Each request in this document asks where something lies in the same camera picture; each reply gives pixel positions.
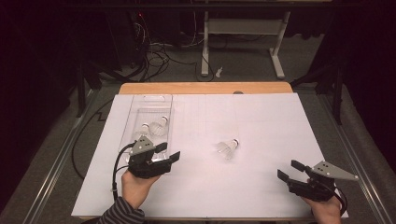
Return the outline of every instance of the wire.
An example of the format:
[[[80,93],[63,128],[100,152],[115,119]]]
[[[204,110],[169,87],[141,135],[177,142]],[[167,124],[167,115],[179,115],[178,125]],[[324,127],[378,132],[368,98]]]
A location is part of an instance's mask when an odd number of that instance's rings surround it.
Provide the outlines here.
[[[139,66],[133,71],[131,72],[129,75],[126,75],[124,77],[126,78],[131,78],[131,77],[136,77],[137,75],[141,74],[145,69],[146,69],[146,60],[143,60],[141,64],[139,64]],[[105,81],[115,81],[118,80],[114,77],[105,77],[104,75],[99,73],[99,78],[101,78],[102,80]],[[128,82],[136,82],[134,80],[128,79]]]
[[[145,81],[150,80],[152,77],[158,76],[159,74],[161,74],[162,72],[164,72],[168,68],[169,62],[168,61],[163,61],[163,63],[161,65],[157,65],[157,66],[159,67],[157,72],[155,72],[152,75],[147,74],[147,77],[142,77],[142,79],[140,81],[141,82],[145,82]]]
[[[127,167],[128,167],[128,165],[121,166],[119,169],[117,169],[117,172],[118,172],[119,170],[122,170],[123,168],[127,168]]]
[[[142,44],[144,44],[145,43],[145,40],[146,40],[146,31],[145,31],[145,28],[143,28],[143,26],[142,25],[140,25],[139,23],[137,23],[137,22],[135,22],[134,24],[136,24],[138,27],[139,27],[139,31],[138,31],[138,33],[137,33],[137,35],[136,36],[139,36],[139,34],[140,34],[140,29],[142,29],[143,30],[143,39],[142,39]]]
[[[117,198],[119,197],[118,189],[117,189],[116,174],[117,174],[117,171],[119,170],[117,167],[119,166],[120,157],[121,157],[122,153],[123,153],[126,149],[128,149],[128,148],[130,148],[130,147],[133,147],[135,143],[136,143],[136,141],[134,141],[133,143],[128,144],[126,147],[124,147],[124,148],[119,152],[119,155],[118,155],[117,158],[116,158],[116,162],[115,162],[115,164],[114,164],[114,169],[113,169],[113,179],[112,179],[112,189],[111,189],[111,191],[113,192],[114,201],[116,201]]]
[[[149,42],[149,47],[150,47],[150,49],[151,49],[151,57],[152,57],[152,48],[151,48],[151,38],[149,37],[149,29],[148,29],[148,26],[147,26],[147,24],[146,24],[146,21],[145,21],[145,19],[143,18],[143,15],[142,15],[142,13],[137,13],[137,15],[140,17],[140,19],[142,20],[142,22],[144,23],[144,25],[145,25],[145,28],[144,29],[146,29],[146,31],[147,31],[147,34],[148,34],[148,42]]]
[[[170,55],[168,55],[168,53],[166,52],[166,48],[165,48],[165,44],[162,45],[161,47],[161,54],[165,55],[168,61],[174,62],[174,63],[180,63],[180,64],[186,64],[186,65],[194,65],[194,75],[196,76],[197,73],[197,65],[198,63],[183,63],[180,61],[177,61],[175,59],[173,59]]]
[[[203,38],[202,38],[200,41],[195,42],[195,44],[184,45],[184,46],[181,46],[181,47],[182,47],[182,48],[188,48],[188,47],[198,46],[198,45],[200,45],[202,42],[204,42],[204,39],[203,39]]]
[[[347,197],[346,197],[346,195],[345,195],[339,188],[337,188],[338,190],[340,190],[340,194],[342,194],[342,195],[344,196],[344,198],[346,199],[346,200],[344,201],[334,190],[330,189],[330,188],[327,187],[325,184],[322,184],[322,183],[320,183],[320,182],[318,182],[318,183],[319,183],[323,188],[325,188],[326,190],[328,190],[329,192],[332,192],[332,195],[335,196],[335,198],[337,198],[338,201],[340,201],[340,203],[341,203],[340,215],[342,216],[342,215],[345,213],[345,211],[347,210]]]
[[[197,19],[196,19],[195,11],[192,12],[192,15],[194,16],[194,28],[195,28],[195,30],[194,30],[194,38],[192,39],[190,45],[192,45],[194,43],[195,37],[196,37],[196,34],[197,34]]]
[[[78,133],[78,136],[77,136],[77,138],[76,138],[76,141],[74,142],[74,144],[73,144],[73,146],[72,146],[72,153],[71,153],[72,155],[71,155],[71,157],[72,157],[73,169],[75,170],[76,174],[77,174],[81,179],[84,179],[85,176],[82,175],[82,174],[79,172],[79,170],[78,170],[78,168],[77,168],[77,166],[76,166],[76,161],[75,161],[75,148],[76,148],[76,144],[77,144],[77,142],[78,142],[78,139],[81,137],[81,135],[82,135],[82,133],[84,132],[85,128],[86,128],[86,127],[88,126],[88,124],[91,122],[91,120],[93,119],[93,117],[95,117],[95,115],[99,115],[99,118],[98,118],[97,121],[106,121],[105,119],[102,119],[103,113],[100,112],[100,110],[103,109],[103,108],[104,108],[106,105],[108,105],[109,103],[111,103],[113,100],[114,100],[114,99],[111,99],[111,100],[105,102],[101,107],[99,107],[99,109],[97,109],[97,110],[93,113],[93,115],[91,115],[91,117],[90,117],[90,118],[88,119],[88,121],[85,123],[84,127],[82,127],[81,131]]]

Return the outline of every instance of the clear plastic tray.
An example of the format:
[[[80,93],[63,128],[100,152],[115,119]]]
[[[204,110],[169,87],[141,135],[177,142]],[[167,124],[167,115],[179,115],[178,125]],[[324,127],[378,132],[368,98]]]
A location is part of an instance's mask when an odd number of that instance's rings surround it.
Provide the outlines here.
[[[170,156],[170,133],[172,127],[172,95],[135,95],[131,103],[130,113],[120,142],[119,152],[128,144],[144,134],[154,146],[167,142],[168,149],[154,153],[153,161],[168,159]],[[129,160],[127,149],[122,161]]]

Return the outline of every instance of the black cable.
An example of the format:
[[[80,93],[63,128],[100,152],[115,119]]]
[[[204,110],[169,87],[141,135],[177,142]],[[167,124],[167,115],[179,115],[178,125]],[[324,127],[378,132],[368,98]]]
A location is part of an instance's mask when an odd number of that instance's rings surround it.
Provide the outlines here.
[[[168,63],[168,59],[162,57],[162,56],[160,55],[160,53],[163,53],[163,52],[151,52],[151,58],[148,59],[148,64],[151,65],[151,66],[153,66],[153,67],[161,67],[161,66],[164,66],[166,63]],[[160,62],[161,62],[160,65],[151,63],[151,61],[154,61],[154,60],[156,60],[156,59],[160,59]]]
[[[167,59],[165,60],[163,57],[161,57],[161,55],[160,55],[158,52],[151,52],[151,54],[155,54],[155,55],[158,56],[158,58],[161,58],[161,59],[162,59],[162,64],[161,64],[161,65],[154,65],[154,64],[151,64],[150,61],[151,61],[151,60],[154,60],[155,58],[151,58],[150,60],[148,59],[148,64],[150,64],[151,66],[154,66],[154,67],[159,67],[159,68],[158,68],[157,72],[155,72],[154,74],[152,74],[152,75],[147,74],[147,75],[148,75],[147,77],[142,77],[142,78],[140,79],[141,82],[148,81],[148,80],[150,80],[152,77],[158,76],[160,73],[164,72],[164,71],[168,68],[168,66],[169,66],[169,62],[167,61]]]
[[[142,60],[142,63],[139,64],[139,67],[134,72],[127,75],[127,77],[135,77],[139,75],[145,69],[145,67],[146,67],[146,60]]]
[[[127,167],[128,167],[128,165],[121,166],[119,169],[117,169],[117,172],[118,172],[119,170],[122,170],[123,168],[127,168]]]
[[[318,182],[318,183],[319,183],[323,188],[325,188],[326,190],[332,192],[332,195],[335,196],[335,198],[337,198],[338,201],[340,201],[340,203],[341,203],[340,216],[342,216],[342,215],[345,213],[345,211],[347,210],[347,203],[346,203],[346,202],[345,202],[334,190],[330,189],[329,187],[327,187],[326,185],[324,185],[324,184],[322,184],[322,183],[320,183],[320,182]]]
[[[73,169],[75,170],[76,174],[77,174],[81,179],[84,179],[85,176],[82,175],[82,174],[79,172],[79,170],[78,170],[78,168],[77,168],[77,166],[76,166],[75,156],[74,156],[76,144],[77,144],[77,142],[78,142],[78,139],[81,137],[82,133],[84,132],[85,128],[88,126],[88,124],[91,122],[91,120],[93,119],[93,117],[94,117],[95,115],[99,115],[99,118],[98,118],[97,121],[106,121],[105,119],[102,119],[102,112],[99,112],[99,111],[100,111],[101,109],[103,109],[106,105],[108,105],[109,103],[111,103],[112,101],[113,101],[113,99],[107,101],[107,102],[104,103],[101,107],[99,107],[99,109],[97,109],[97,110],[93,113],[93,115],[91,115],[91,117],[90,117],[90,118],[88,119],[88,121],[85,123],[84,127],[82,127],[81,131],[78,133],[78,136],[77,136],[77,138],[76,138],[76,141],[74,142],[74,144],[73,144],[73,146],[72,146],[72,153],[71,153],[72,155],[71,155],[71,157],[72,157]]]
[[[117,198],[119,197],[119,194],[118,194],[118,192],[117,192],[116,174],[117,174],[117,171],[119,170],[117,167],[119,166],[120,157],[121,157],[122,153],[123,153],[126,149],[128,149],[128,148],[130,148],[130,147],[133,147],[135,143],[136,143],[136,141],[134,141],[133,143],[128,144],[126,147],[124,147],[124,148],[119,152],[119,155],[117,156],[116,162],[115,162],[115,164],[114,164],[114,169],[113,169],[113,182],[112,182],[112,189],[111,189],[111,191],[113,191],[113,198],[114,198],[114,201],[116,201]]]
[[[183,63],[183,62],[177,61],[177,60],[175,60],[175,59],[172,59],[171,56],[169,56],[169,55],[166,53],[165,46],[163,46],[163,53],[166,55],[166,57],[169,59],[169,61],[172,61],[172,62],[175,62],[175,63],[180,63],[180,64],[186,64],[186,65],[194,65],[194,75],[196,76],[196,74],[197,74],[197,65],[198,65],[198,63]]]
[[[347,210],[347,196],[345,195],[345,193],[343,191],[341,191],[341,189],[337,188],[338,191],[340,191],[340,194],[344,197],[344,203],[346,206],[346,210]]]
[[[145,76],[149,73],[149,59],[147,57],[147,53],[144,56],[144,60],[145,60],[145,65],[146,65],[146,70],[145,73],[143,73],[142,77],[138,80],[138,82],[143,82],[143,80],[145,79]]]

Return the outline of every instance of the black curtain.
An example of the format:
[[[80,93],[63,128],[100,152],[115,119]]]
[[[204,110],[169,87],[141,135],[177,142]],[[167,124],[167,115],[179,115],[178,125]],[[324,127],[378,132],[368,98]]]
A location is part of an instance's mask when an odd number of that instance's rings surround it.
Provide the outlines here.
[[[357,18],[355,39],[346,68],[346,85],[370,135],[396,172],[396,21],[392,0],[366,3]]]
[[[75,62],[56,9],[51,1],[0,3],[1,210],[75,86]]]

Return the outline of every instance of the gray carpet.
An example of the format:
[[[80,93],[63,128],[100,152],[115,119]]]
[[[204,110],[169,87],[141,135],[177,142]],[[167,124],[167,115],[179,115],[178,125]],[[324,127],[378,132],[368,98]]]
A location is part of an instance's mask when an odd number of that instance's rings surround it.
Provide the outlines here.
[[[302,40],[299,36],[284,39],[279,58],[286,75],[286,81],[292,81],[306,74],[320,40],[321,38]],[[209,55],[210,66],[215,73],[222,67],[220,77],[215,77],[213,81],[279,81],[276,79],[275,70],[267,52],[267,49],[274,44],[275,39],[272,36],[262,37],[256,41],[245,41],[238,38],[229,40],[226,48],[224,48],[225,41],[223,39],[218,37],[210,38],[209,45],[213,47],[210,49]],[[173,60],[183,63],[196,63],[196,71],[193,64],[170,62],[167,70],[153,77],[150,81],[196,81],[196,75],[199,76],[201,70],[202,46],[179,49],[166,47],[166,52]],[[153,59],[152,62],[161,63],[158,59]],[[155,70],[154,67],[151,67],[150,73],[153,74]],[[91,99],[92,104],[88,107],[88,111],[82,120],[76,119],[78,111],[77,93],[74,92],[70,96],[72,104],[53,125],[50,134],[35,155],[29,170],[13,194],[6,209],[2,212],[0,223],[13,224],[24,221],[29,209],[35,202],[35,197],[46,181],[47,174],[61,152],[63,144],[66,143],[67,135],[78,124],[80,129],[85,125],[86,127],[82,132],[78,132],[79,137],[75,139],[77,142],[74,147],[74,156],[78,170],[82,175],[86,174],[101,131],[105,125],[102,119],[106,119],[111,103],[103,107],[100,110],[101,113],[97,113],[97,110],[105,103],[108,103],[117,94],[119,88],[120,83],[106,81],[101,90],[91,93],[89,99]],[[329,110],[326,107],[329,97],[317,96],[312,84],[304,84],[296,88],[295,91],[299,93],[304,110],[326,161],[349,172],[355,172],[354,166],[350,165],[350,157],[345,149],[346,144],[352,146],[357,151],[359,159],[364,165],[364,171],[371,181],[370,184],[372,184],[379,195],[383,206],[389,212],[396,209],[395,174],[391,171],[365,130],[347,94],[347,89],[344,89],[343,93],[344,101],[341,111],[343,125],[341,127],[334,125],[333,119],[329,115]],[[347,142],[340,136],[340,129],[341,133],[344,133]],[[80,219],[70,216],[78,191],[82,185],[82,179],[78,177],[73,169],[71,150],[65,156],[65,164],[60,175],[53,179],[54,188],[49,188],[49,197],[42,200],[43,209],[36,211],[36,216],[32,223],[82,222]],[[383,219],[374,212],[375,206],[367,199],[367,192],[365,193],[362,190],[360,183],[337,181],[337,185],[348,198],[347,211],[349,218],[345,219],[344,223],[381,223],[378,220]],[[389,214],[389,216],[396,220],[394,213]]]

